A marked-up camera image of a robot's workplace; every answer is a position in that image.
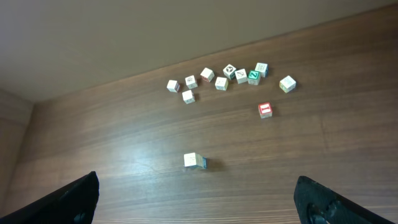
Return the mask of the wooden block blue side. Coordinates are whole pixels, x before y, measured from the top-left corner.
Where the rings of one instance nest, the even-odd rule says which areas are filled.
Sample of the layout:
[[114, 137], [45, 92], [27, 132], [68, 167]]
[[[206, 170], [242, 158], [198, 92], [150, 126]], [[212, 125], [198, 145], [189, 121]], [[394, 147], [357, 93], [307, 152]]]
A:
[[200, 154], [191, 152], [183, 155], [184, 167], [190, 169], [206, 169], [207, 159]]

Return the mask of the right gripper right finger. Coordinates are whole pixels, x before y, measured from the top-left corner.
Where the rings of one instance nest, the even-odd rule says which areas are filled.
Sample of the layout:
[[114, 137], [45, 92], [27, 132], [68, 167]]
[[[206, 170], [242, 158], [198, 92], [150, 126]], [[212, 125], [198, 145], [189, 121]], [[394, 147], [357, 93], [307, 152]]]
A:
[[301, 224], [394, 224], [303, 175], [294, 202]]

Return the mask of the wooden block red letter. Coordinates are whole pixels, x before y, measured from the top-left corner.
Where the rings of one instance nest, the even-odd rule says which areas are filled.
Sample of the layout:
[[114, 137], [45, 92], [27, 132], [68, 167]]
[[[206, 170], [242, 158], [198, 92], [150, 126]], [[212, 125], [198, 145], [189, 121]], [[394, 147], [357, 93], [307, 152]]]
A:
[[213, 70], [209, 69], [209, 68], [204, 68], [203, 71], [200, 74], [201, 78], [206, 81], [206, 82], [211, 82], [212, 79], [215, 77], [215, 74], [213, 72]]

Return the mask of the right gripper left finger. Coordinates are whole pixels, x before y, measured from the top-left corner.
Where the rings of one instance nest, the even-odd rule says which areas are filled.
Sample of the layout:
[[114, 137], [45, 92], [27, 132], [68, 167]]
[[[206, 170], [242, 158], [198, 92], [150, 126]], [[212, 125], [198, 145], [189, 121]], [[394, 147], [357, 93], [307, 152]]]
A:
[[99, 199], [95, 171], [1, 218], [1, 223], [91, 224]]

